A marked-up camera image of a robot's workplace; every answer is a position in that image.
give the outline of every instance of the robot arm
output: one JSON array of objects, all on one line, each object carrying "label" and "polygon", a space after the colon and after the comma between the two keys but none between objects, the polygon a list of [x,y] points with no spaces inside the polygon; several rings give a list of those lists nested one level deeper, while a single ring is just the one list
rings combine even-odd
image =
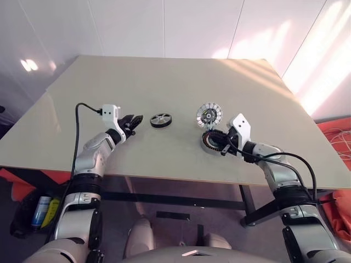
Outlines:
[{"label": "robot arm", "polygon": [[244,161],[255,162],[265,174],[278,207],[282,222],[286,226],[283,236],[292,262],[349,262],[351,255],[338,250],[337,243],[321,218],[316,204],[299,181],[297,174],[281,164],[289,164],[285,155],[274,155],[270,160],[279,164],[255,159],[282,150],[265,144],[257,144],[250,140],[250,125],[242,114],[229,123],[229,132],[219,136],[217,143],[223,144],[221,154],[227,152],[238,155]]},{"label": "robot arm", "polygon": [[75,161],[74,176],[64,199],[55,228],[55,240],[44,245],[26,263],[101,262],[98,250],[102,234],[101,182],[106,164],[118,143],[124,143],[143,116],[118,119],[119,107],[104,105],[100,110],[108,130],[88,141]]}]

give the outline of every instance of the wire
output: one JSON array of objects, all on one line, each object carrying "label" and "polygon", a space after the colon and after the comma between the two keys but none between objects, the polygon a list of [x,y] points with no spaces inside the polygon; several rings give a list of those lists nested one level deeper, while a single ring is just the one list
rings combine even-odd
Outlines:
[{"label": "wire", "polygon": [[304,158],[302,158],[301,156],[296,155],[294,153],[289,153],[289,152],[272,153],[270,155],[264,156],[264,158],[269,158],[269,157],[278,156],[278,155],[288,155],[288,156],[295,157],[295,158],[299,159],[300,161],[302,161],[307,166],[309,172],[311,173],[311,177],[312,177],[313,200],[316,201],[317,200],[317,181],[316,181],[316,176],[314,174],[314,171],[313,171],[311,165]]},{"label": "wire", "polygon": [[62,197],[61,197],[61,202],[60,202],[59,207],[58,207],[58,209],[57,209],[57,211],[56,211],[56,213],[55,213],[55,216],[54,216],[54,218],[53,218],[53,220],[52,220],[52,224],[51,224],[51,227],[50,227],[50,229],[49,229],[49,232],[48,232],[48,234],[47,234],[47,236],[46,236],[46,239],[45,239],[45,243],[44,243],[44,244],[46,244],[46,243],[48,243],[48,242],[50,241],[50,237],[51,237],[51,235],[52,235],[52,232],[54,231],[54,228],[55,228],[55,226],[56,226],[56,224],[57,224],[57,221],[59,220],[59,215],[61,214],[61,210],[62,210],[63,205],[64,205],[64,199],[65,199],[65,197],[66,197],[66,195],[67,195],[67,193],[68,193],[68,190],[69,190],[69,188],[70,188],[70,186],[71,186],[71,182],[72,182],[73,175],[74,175],[74,172],[75,172],[76,159],[77,159],[77,152],[78,152],[78,144],[79,144],[79,133],[80,133],[80,130],[79,130],[79,112],[78,112],[78,109],[79,109],[79,106],[81,106],[81,105],[82,105],[82,106],[85,106],[86,108],[88,108],[88,109],[90,109],[90,110],[92,110],[92,111],[94,111],[94,112],[96,112],[96,113],[98,113],[98,114],[102,114],[102,110],[101,110],[101,109],[96,110],[96,109],[90,107],[89,105],[87,105],[87,104],[85,104],[85,103],[80,102],[80,103],[78,103],[78,104],[76,105],[76,111],[75,111],[75,112],[76,112],[76,142],[75,142],[75,150],[74,150],[73,160],[72,160],[71,175],[70,175],[70,179],[69,179],[68,182],[67,182],[67,186],[66,186],[66,188],[65,188],[65,191],[64,191],[64,193],[63,193],[63,195],[62,195]]},{"label": "wire", "polygon": [[250,153],[247,153],[247,152],[243,152],[241,150],[239,150],[230,140],[230,137],[228,137],[228,143],[231,147],[233,147],[237,152],[241,153],[242,155],[246,155],[246,156],[250,156],[250,157],[253,157],[255,159],[258,159],[258,160],[261,160],[261,161],[266,161],[266,162],[269,162],[269,163],[274,163],[274,164],[277,164],[277,165],[281,165],[281,166],[284,166],[290,170],[292,170],[295,174],[296,174],[296,177],[297,179],[299,180],[301,186],[303,187],[303,190],[304,192],[306,193],[306,195],[308,196],[308,198],[312,201],[312,202],[315,202],[315,200],[312,198],[312,196],[310,195],[310,193],[308,192],[307,188],[305,187],[305,184],[303,183],[303,180],[302,180],[302,177],[300,175],[300,173],[291,165],[288,165],[288,164],[285,164],[285,163],[280,163],[280,162],[276,162],[274,160],[271,160],[271,159],[268,159],[268,158],[265,158],[265,157],[261,157],[261,156],[257,156],[257,155],[252,155]]}]

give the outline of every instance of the floor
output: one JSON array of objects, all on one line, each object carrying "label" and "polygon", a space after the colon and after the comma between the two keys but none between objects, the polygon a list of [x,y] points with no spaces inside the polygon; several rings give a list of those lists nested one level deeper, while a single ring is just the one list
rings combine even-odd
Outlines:
[{"label": "floor", "polygon": [[[104,180],[107,191],[132,191],[160,195],[176,195],[198,198],[241,200],[238,186],[210,184],[189,181],[171,181],[108,177]],[[251,187],[256,207],[266,204],[273,196],[267,187]],[[20,240],[9,234],[9,224],[18,204],[10,200],[10,184],[0,179],[0,207],[3,215],[0,221],[2,243],[0,254],[4,262],[22,262],[44,242],[45,235],[35,234]],[[276,260],[290,262],[286,253],[279,218],[260,225],[243,228],[239,220],[244,212],[229,209],[182,207],[178,205],[141,204],[130,202],[103,201],[104,236],[101,249],[105,252],[105,263],[119,262],[122,259],[128,231],[141,214],[152,222],[156,247],[195,245],[197,224],[205,227],[205,234],[213,232],[225,237],[233,249]],[[190,214],[190,220],[162,219],[157,211],[172,211]]]}]

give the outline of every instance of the orange fabric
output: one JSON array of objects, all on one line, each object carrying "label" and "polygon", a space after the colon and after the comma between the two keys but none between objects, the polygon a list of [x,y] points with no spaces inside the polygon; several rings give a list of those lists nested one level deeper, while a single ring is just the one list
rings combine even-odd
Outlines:
[{"label": "orange fabric", "polygon": [[[318,124],[318,127],[331,141],[340,130],[351,130],[351,117],[337,119],[331,122]],[[344,136],[346,141],[351,141],[351,135]],[[342,141],[335,138],[333,142]],[[332,144],[336,151],[348,151],[345,143]],[[346,166],[351,170],[351,160],[344,160]],[[322,201],[335,199],[335,202],[323,204],[324,212],[334,229],[336,235],[351,245],[351,190],[337,190],[333,194],[322,197]]]},{"label": "orange fabric", "polygon": [[[70,173],[66,171],[42,170],[42,172],[58,184],[63,184],[70,178]],[[35,187],[27,184],[25,181],[13,175],[6,169],[0,169],[0,176],[9,182],[13,182],[11,196],[13,201],[22,201],[22,199],[26,197],[27,194],[35,189]]]}]

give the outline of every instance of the table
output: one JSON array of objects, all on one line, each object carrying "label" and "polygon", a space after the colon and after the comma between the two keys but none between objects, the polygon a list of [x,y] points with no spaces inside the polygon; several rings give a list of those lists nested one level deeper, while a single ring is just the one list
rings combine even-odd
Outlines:
[{"label": "table", "polygon": [[[216,157],[200,147],[197,109],[213,101],[223,109],[219,129],[243,113],[251,139],[304,157],[318,188],[350,188],[350,172],[278,74],[265,60],[157,59],[80,56],[0,140],[0,166],[71,170],[74,108],[116,104],[125,114],[143,114],[136,136],[118,145],[106,174],[177,180],[266,185],[263,172],[234,156]],[[152,115],[167,112],[172,124],[151,127]],[[95,113],[80,110],[80,149],[101,131]],[[304,165],[288,157],[306,186]]]}]

